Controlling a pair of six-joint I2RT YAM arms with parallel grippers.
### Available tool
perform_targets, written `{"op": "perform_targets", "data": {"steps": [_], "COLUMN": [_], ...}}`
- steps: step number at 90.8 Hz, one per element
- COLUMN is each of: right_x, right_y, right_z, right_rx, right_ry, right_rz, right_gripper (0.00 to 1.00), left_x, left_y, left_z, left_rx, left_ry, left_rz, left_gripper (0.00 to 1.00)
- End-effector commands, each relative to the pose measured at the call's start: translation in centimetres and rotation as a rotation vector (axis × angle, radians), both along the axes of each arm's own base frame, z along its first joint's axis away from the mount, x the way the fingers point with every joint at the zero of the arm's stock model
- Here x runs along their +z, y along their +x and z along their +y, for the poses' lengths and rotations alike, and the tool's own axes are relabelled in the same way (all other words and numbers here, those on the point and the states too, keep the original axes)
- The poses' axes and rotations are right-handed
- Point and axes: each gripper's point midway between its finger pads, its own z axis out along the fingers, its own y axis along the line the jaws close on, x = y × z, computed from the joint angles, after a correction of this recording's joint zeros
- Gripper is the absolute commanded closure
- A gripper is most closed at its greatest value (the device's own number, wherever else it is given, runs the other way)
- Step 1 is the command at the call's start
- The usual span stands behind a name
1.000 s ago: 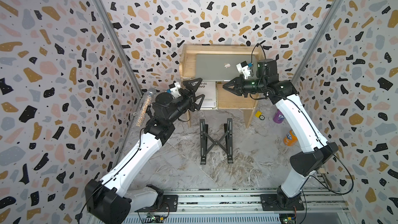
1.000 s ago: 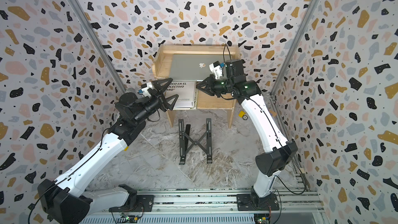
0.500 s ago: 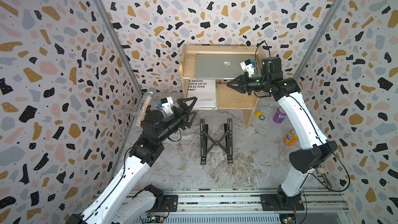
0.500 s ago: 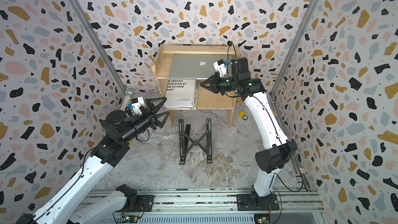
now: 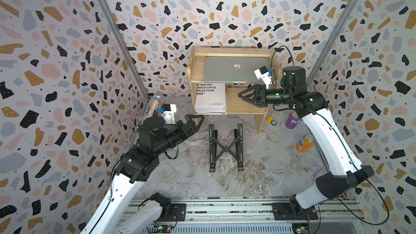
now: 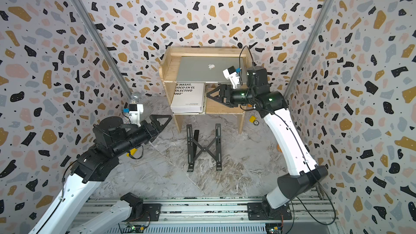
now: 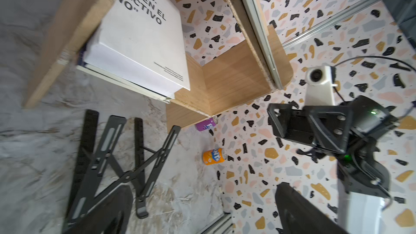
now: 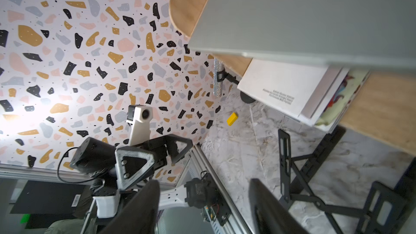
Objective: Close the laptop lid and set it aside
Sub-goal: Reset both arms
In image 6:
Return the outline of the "silver laptop computer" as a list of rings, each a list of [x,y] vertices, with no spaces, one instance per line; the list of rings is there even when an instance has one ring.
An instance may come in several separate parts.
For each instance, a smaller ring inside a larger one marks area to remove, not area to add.
[[[223,71],[239,67],[238,57],[190,57],[183,56],[180,61],[177,82],[187,83],[230,83]]]

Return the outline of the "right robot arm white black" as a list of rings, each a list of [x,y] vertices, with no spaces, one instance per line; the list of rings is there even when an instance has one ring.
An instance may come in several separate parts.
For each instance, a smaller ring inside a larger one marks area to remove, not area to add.
[[[328,170],[319,165],[307,151],[291,119],[283,95],[270,90],[267,70],[252,67],[247,70],[246,88],[240,88],[241,69],[233,66],[223,70],[230,84],[220,84],[207,93],[207,98],[226,107],[251,105],[271,129],[286,161],[288,173],[278,178],[277,187],[265,195],[261,212],[273,218],[279,209],[298,195],[305,193],[327,176]]]

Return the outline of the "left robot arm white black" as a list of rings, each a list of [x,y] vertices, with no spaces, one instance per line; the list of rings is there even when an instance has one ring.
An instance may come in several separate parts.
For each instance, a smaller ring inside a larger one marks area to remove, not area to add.
[[[125,124],[120,117],[108,117],[93,128],[95,141],[70,164],[62,177],[62,190],[32,228],[32,234],[67,234],[70,224],[91,194],[119,165],[119,158],[131,159],[135,148],[153,142],[172,120],[171,115],[150,115],[150,122]]]

